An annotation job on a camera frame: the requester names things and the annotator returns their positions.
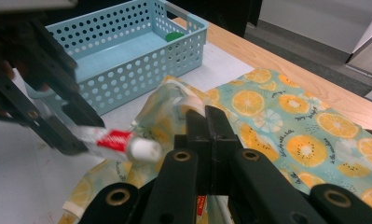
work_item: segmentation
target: metal bolt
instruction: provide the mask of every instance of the metal bolt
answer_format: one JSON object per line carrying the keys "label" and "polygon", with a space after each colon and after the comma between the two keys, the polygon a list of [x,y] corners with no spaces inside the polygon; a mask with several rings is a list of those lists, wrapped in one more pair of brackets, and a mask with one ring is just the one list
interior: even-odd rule
{"label": "metal bolt", "polygon": [[38,113],[35,110],[29,110],[28,115],[31,119],[38,119]]}

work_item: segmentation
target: screw hole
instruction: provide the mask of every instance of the screw hole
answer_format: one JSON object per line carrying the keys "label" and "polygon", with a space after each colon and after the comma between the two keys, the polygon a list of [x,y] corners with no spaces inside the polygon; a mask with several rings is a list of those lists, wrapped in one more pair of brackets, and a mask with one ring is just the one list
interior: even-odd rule
{"label": "screw hole", "polygon": [[130,198],[130,192],[127,189],[113,189],[106,196],[106,202],[112,206],[122,205]]}
{"label": "screw hole", "polygon": [[308,223],[310,223],[307,217],[305,217],[304,215],[299,214],[299,213],[293,213],[293,215],[291,215],[291,219],[293,219],[293,221],[296,224],[308,224]]}
{"label": "screw hole", "polygon": [[177,161],[188,161],[191,158],[191,155],[185,151],[179,151],[174,154],[174,159]]}
{"label": "screw hole", "polygon": [[350,207],[351,206],[351,200],[344,194],[329,189],[324,193],[324,197],[327,201],[330,203],[339,206],[339,207]]}
{"label": "screw hole", "polygon": [[249,161],[258,161],[259,159],[259,155],[250,150],[243,151],[243,157]]}
{"label": "screw hole", "polygon": [[159,222],[163,224],[170,224],[174,222],[174,216],[170,213],[160,215]]}

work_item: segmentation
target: fabric cloth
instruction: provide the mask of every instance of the fabric cloth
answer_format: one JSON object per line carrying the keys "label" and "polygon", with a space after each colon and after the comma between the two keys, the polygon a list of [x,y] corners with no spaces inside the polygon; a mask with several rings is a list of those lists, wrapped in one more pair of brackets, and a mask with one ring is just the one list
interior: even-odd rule
{"label": "fabric cloth", "polygon": [[[372,135],[273,70],[257,68],[206,92],[166,77],[148,98],[132,130],[160,142],[167,153],[174,135],[186,133],[187,110],[204,115],[205,105],[225,111],[243,146],[264,153],[296,189],[309,193],[314,185],[331,183],[372,206]],[[109,182],[125,179],[140,188],[158,175],[163,159],[153,164],[104,161],[80,181],[89,182],[92,191],[76,207],[74,195],[80,187],[75,188],[62,218],[71,221],[62,223],[81,217]],[[203,213],[199,222],[207,219]]]}

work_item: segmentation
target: red label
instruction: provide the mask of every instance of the red label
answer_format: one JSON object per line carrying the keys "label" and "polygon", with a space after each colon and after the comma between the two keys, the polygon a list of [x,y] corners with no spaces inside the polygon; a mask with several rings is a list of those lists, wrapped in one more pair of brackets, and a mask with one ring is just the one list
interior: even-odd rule
{"label": "red label", "polygon": [[202,216],[203,209],[205,208],[206,196],[198,196],[197,200],[197,215]]}
{"label": "red label", "polygon": [[96,144],[99,147],[110,147],[113,150],[125,152],[131,135],[132,133],[113,130],[102,139],[99,139]]}

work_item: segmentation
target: toothpaste tube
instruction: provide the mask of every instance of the toothpaste tube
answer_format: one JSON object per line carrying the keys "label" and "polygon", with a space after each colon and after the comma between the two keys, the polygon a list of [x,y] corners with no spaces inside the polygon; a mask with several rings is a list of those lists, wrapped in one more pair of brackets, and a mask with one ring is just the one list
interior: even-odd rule
{"label": "toothpaste tube", "polygon": [[135,133],[99,127],[70,127],[91,154],[116,161],[158,161],[162,149],[158,142]]}

